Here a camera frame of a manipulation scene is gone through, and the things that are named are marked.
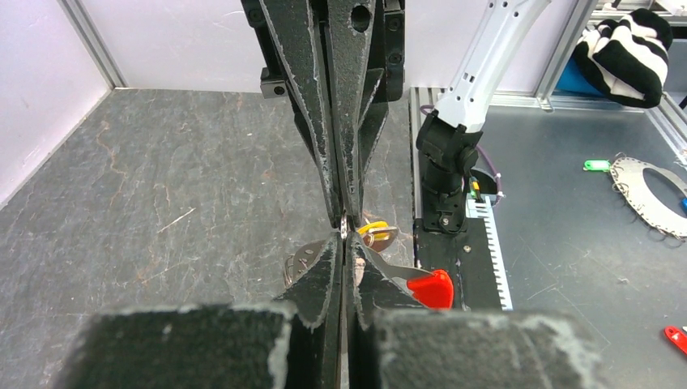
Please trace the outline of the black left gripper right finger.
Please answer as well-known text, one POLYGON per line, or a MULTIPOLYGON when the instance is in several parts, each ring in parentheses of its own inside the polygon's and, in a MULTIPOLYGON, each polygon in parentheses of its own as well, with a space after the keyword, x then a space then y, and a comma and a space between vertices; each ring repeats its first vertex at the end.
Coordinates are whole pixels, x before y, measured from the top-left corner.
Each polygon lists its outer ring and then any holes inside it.
POLYGON ((350 387, 608 387, 598 347, 571 315, 433 310, 384 275, 357 235, 345 252, 350 387))

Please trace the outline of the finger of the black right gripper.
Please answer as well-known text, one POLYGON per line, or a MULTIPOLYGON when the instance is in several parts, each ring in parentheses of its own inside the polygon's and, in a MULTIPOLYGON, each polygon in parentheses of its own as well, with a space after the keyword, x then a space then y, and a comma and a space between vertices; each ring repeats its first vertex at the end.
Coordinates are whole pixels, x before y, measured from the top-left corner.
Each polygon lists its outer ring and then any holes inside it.
POLYGON ((367 165, 389 104, 403 95, 405 3, 329 1, 327 59, 342 207, 363 219, 367 165))
POLYGON ((310 1, 261 1, 260 5, 283 65, 290 95, 309 134, 328 219, 336 228, 343 206, 318 18, 310 1))

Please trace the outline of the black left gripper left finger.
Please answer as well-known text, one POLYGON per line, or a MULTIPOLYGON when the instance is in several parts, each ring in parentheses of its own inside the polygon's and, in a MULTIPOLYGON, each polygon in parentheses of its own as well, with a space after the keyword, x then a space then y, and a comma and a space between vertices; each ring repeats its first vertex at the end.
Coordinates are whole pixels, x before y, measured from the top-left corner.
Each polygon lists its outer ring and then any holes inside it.
POLYGON ((270 301, 127 306, 95 315, 77 335, 57 388, 337 388, 337 233, 313 265, 270 301))

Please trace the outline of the silver key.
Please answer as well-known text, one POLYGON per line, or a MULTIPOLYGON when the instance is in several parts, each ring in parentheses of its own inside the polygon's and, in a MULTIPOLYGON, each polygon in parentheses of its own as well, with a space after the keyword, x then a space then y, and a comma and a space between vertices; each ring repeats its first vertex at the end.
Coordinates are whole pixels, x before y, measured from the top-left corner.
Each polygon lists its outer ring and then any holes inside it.
POLYGON ((381 253, 395 242, 398 233, 397 227, 388 226, 385 229, 372 229, 366 234, 360 235, 367 247, 381 253))

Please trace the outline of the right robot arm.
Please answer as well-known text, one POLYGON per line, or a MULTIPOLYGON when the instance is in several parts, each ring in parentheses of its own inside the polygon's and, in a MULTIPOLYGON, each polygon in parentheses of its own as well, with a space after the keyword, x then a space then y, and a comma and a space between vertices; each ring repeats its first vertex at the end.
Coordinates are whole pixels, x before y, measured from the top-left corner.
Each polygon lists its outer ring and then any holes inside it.
MULTIPOLYGON (((416 141, 430 167, 466 180, 493 94, 545 1, 491 1, 416 141)), ((246 1, 266 67, 291 101, 333 227, 361 223, 364 175, 403 86, 401 1, 246 1)))

